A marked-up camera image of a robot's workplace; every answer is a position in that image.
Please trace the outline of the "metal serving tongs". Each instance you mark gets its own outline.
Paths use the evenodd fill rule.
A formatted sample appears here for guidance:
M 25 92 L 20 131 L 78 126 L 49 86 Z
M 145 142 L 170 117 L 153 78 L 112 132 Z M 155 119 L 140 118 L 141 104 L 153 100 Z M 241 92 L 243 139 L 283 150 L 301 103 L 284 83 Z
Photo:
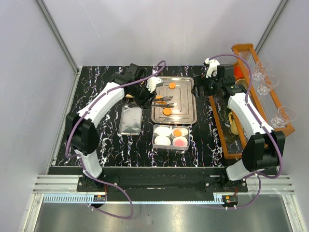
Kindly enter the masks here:
M 173 96 L 162 97 L 161 95 L 158 95 L 153 99 L 151 107 L 173 108 L 177 103 L 172 103 L 172 99 Z

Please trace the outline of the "golden flower-shaped biscuit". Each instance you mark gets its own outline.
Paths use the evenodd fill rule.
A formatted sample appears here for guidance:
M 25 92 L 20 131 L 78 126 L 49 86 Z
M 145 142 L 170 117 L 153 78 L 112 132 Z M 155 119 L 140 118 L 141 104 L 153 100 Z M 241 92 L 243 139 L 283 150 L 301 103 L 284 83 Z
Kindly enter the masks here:
M 180 130 L 175 130 L 175 131 L 173 132 L 173 135 L 174 135 L 175 137 L 180 137 L 180 136 L 182 136 L 182 132 L 181 132 Z

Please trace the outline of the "pink round cookie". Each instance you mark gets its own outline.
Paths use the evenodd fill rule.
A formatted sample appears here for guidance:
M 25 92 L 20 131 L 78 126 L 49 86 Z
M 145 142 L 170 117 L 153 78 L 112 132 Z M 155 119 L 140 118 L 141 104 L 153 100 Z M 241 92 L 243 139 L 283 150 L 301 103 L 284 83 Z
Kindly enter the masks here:
M 182 139 L 180 139 L 180 138 L 178 138 L 177 140 L 174 140 L 173 144 L 175 146 L 185 146 L 185 142 Z

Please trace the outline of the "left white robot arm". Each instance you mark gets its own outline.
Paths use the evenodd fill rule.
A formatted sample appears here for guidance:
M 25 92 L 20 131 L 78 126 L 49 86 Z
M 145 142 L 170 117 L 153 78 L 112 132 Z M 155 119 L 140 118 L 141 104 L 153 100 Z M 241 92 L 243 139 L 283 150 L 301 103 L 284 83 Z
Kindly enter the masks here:
M 86 107 L 66 115 L 65 155 L 70 159 L 70 149 L 75 151 L 75 156 L 81 160 L 83 173 L 89 177 L 87 185 L 93 191 L 100 191 L 104 187 L 104 179 L 100 177 L 103 170 L 97 156 L 99 122 L 127 94 L 133 97 L 139 107 L 150 107 L 156 96 L 156 87 L 162 83 L 157 75 L 147 76 L 143 67 L 130 64 L 126 71 L 114 73 L 105 88 Z

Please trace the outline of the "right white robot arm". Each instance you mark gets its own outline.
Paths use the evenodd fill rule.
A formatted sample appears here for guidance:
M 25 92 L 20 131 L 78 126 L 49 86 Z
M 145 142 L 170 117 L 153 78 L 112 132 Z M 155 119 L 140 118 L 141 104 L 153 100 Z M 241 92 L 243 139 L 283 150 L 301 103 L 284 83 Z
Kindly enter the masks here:
M 248 137 L 241 160 L 227 167 L 219 179 L 220 188 L 228 192 L 236 187 L 236 181 L 281 166 L 285 135 L 275 131 L 263 119 L 247 89 L 236 84 L 233 65 L 220 64 L 215 59 L 205 60 L 205 65 L 206 74 L 194 77 L 192 93 L 199 96 L 203 89 L 206 96 L 217 95 L 226 99 L 228 108 L 238 117 Z

